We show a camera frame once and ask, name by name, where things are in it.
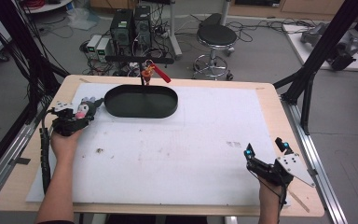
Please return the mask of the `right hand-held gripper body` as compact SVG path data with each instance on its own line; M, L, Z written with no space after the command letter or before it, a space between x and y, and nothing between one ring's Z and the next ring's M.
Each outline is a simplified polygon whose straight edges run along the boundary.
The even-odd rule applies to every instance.
M294 177L312 188L315 186L313 179L298 154L292 153L280 156L273 164L267 164L251 154L246 154L245 158L249 171L275 186L289 185Z

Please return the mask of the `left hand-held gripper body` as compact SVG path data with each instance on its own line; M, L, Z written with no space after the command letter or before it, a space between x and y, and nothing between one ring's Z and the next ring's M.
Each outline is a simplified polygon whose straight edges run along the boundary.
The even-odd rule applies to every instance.
M52 107L52 114L57 118L52 121L51 127L54 132L62 136L70 136L90 124L90 120L86 116L77 116L74 113L72 103L58 102Z

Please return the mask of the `black and white plush toy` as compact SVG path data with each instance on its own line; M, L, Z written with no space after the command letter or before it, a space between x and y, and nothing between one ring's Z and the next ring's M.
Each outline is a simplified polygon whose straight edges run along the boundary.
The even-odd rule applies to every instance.
M103 101L104 98L96 99L95 97L84 97L77 107L75 118L79 119L82 114L84 116L95 116L97 108L101 106Z

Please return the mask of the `black stand with tray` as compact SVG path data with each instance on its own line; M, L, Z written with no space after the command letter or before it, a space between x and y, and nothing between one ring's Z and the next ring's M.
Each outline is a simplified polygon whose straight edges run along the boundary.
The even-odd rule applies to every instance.
M140 67L151 66L166 83L171 79L157 63L173 64L172 58L107 56L108 62L138 63ZM120 118L163 119L172 115L178 106L176 91L164 86L147 85L143 77L141 84L123 84L114 87L104 96L104 105L109 114Z

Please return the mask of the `cowboy keychain with red strap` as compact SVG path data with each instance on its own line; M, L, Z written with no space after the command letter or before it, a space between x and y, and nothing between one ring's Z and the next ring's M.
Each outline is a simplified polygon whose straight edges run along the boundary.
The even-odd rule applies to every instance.
M150 84L151 77L154 73L157 73L166 83L170 83L172 81L171 78L164 71L162 71L153 61L146 60L145 69L141 72L145 85Z

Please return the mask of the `wooden stick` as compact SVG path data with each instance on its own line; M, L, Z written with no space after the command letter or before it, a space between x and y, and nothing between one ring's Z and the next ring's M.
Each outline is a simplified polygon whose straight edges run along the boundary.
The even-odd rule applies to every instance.
M307 212L310 212L310 209L298 198L290 189L287 190L291 197Z

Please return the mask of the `black tape piece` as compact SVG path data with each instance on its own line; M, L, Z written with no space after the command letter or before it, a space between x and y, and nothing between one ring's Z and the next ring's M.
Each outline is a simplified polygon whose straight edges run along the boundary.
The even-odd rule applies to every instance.
M16 164L27 165L29 164L30 161L31 159L27 159L27 158L16 158L16 159L11 159L8 164L13 166Z

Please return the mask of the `white table mat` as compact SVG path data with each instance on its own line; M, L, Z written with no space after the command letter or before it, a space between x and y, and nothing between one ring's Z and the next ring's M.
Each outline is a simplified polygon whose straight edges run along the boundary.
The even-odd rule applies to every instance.
M165 119L118 118L104 107L79 139L76 203L257 205L259 184L243 155L274 162L257 90L177 87Z

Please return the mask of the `white power supply box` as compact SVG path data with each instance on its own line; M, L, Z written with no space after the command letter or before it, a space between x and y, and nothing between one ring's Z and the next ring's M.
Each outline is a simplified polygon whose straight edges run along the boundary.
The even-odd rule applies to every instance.
M107 37L103 37L100 42L99 45L97 47L97 55L99 58L99 61L101 63L106 63L106 56L110 56L111 55L111 45L110 45L110 39Z
M101 35L94 35L90 39L89 43L86 46L88 53L95 53L96 52L96 48L98 47L101 38L102 38Z

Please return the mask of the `black computer tower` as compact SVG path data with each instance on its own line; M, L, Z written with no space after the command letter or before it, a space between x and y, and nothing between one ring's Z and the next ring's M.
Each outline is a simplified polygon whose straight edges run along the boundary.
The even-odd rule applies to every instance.
M110 25L112 39L119 46L128 46L133 37L133 12L128 8L116 11Z
M151 8L150 6L137 6L134 9L135 39L138 47L148 49L151 47Z

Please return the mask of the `white floor board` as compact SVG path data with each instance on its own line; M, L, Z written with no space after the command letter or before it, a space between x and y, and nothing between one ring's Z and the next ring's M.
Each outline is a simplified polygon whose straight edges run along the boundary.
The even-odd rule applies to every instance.
M304 63L310 56L310 53L313 50L313 46L310 43L302 43L300 41L300 38L303 32L309 30L309 27L285 24L283 26L283 29L286 32L286 35L288 36L288 39L290 40L291 45L295 50L296 55L299 58L300 62ZM345 68L345 71L358 72L358 54L355 53L353 55L353 58L355 59L355 61L349 64Z

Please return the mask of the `grey and black device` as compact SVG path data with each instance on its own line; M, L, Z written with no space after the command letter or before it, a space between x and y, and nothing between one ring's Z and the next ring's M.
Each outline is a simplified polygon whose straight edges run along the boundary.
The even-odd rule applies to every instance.
M358 51L358 38L355 36L342 37L327 58L327 62L335 71L344 70L355 62L353 55Z

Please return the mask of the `round white table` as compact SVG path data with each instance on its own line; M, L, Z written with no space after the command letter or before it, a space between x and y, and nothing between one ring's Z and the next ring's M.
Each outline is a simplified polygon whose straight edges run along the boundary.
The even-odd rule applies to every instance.
M51 10L55 10L58 8L65 7L66 9L72 9L75 7L73 0L60 0L57 4L48 4L45 3L42 7L25 7L24 11L27 14L35 14L35 13L42 13L42 12L48 12Z

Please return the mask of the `black round stool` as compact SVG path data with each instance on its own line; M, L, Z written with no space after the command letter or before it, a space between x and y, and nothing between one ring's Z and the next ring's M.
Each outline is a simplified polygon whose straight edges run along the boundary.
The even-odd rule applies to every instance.
M233 30L221 24L219 13L210 15L200 23L197 40L210 52L200 55L193 62L193 77L203 74L214 79L225 76L226 80L232 80L234 76L228 69L226 60L218 56L217 52L225 51L227 55L230 55L230 50L237 41L237 35Z

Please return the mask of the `aluminium rail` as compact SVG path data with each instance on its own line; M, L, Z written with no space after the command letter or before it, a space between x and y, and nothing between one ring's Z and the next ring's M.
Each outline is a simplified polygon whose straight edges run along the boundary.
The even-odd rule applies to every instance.
M30 116L31 104L28 103L16 118L13 125L0 142L0 188L4 185L11 171L16 165L9 165L11 159L25 158L22 152L29 144L38 123L44 117L45 111L51 103L51 98L46 102L36 104L36 111Z
M312 175L316 190L322 201L325 213L333 224L348 224L348 220L341 208L336 193L330 183L327 172L319 156L316 146L309 134L300 125L301 113L296 105L289 105L282 101L282 107L291 124L300 151L309 169L316 169L318 175Z

